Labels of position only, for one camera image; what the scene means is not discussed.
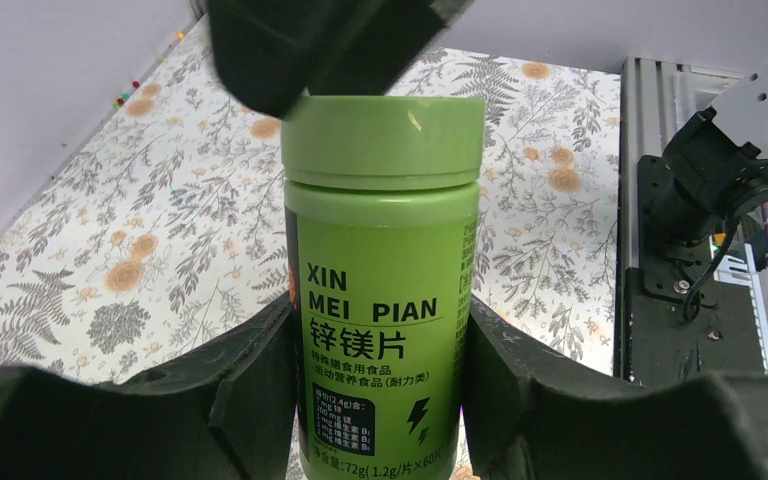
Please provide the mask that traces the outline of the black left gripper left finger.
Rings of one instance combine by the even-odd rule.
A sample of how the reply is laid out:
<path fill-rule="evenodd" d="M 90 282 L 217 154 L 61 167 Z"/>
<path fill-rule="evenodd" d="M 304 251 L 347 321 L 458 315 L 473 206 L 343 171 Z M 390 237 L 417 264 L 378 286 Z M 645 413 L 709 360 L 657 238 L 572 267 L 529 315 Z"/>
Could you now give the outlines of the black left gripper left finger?
<path fill-rule="evenodd" d="M 296 406 L 291 304 L 121 384 L 0 366 L 0 479 L 281 479 Z"/>

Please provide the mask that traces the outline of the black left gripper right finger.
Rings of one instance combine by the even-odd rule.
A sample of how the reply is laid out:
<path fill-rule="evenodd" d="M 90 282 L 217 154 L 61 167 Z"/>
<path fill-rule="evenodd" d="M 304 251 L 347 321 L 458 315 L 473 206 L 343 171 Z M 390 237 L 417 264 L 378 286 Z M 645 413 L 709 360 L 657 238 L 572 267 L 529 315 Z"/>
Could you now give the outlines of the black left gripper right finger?
<path fill-rule="evenodd" d="M 462 395 L 483 479 L 768 479 L 768 375 L 636 385 L 473 299 Z"/>

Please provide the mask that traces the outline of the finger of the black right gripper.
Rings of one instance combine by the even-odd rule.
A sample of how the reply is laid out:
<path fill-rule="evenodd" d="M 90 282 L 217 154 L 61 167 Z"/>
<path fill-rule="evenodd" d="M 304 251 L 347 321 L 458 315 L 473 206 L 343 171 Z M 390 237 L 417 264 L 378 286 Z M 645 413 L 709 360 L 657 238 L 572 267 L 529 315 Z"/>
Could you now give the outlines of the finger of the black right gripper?
<path fill-rule="evenodd" d="M 231 96 L 284 118 L 305 94 L 382 95 L 470 0 L 211 0 L 216 74 Z"/>

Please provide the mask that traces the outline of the green bottle cap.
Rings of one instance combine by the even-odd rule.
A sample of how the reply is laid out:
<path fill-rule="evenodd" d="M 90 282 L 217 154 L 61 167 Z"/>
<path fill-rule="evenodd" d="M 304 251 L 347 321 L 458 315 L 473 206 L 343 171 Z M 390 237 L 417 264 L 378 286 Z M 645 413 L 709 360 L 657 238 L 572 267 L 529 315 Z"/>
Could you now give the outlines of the green bottle cap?
<path fill-rule="evenodd" d="M 313 96 L 283 121 L 286 177 L 322 188 L 433 190 L 479 176 L 480 98 Z"/>

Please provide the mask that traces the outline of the green pill bottle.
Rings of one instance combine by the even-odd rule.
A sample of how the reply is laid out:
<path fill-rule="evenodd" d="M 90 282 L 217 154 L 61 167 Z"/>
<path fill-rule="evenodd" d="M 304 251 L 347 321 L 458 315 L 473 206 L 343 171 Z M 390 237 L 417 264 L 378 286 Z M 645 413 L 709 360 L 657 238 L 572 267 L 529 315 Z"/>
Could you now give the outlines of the green pill bottle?
<path fill-rule="evenodd" d="M 310 479 L 445 479 L 459 435 L 479 187 L 285 186 Z"/>

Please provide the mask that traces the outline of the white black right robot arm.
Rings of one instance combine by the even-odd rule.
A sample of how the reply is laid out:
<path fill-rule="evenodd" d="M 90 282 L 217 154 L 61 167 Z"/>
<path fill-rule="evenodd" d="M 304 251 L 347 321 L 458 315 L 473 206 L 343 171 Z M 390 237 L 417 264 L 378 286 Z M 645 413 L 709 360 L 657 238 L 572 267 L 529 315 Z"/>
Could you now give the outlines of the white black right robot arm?
<path fill-rule="evenodd" d="M 469 10 L 467 1 L 210 1 L 214 66 L 226 90 L 285 119 L 317 97 L 384 95 Z M 768 201 L 768 53 L 688 120 L 663 155 L 677 214 L 671 239 L 695 239 L 682 218 L 732 218 Z"/>

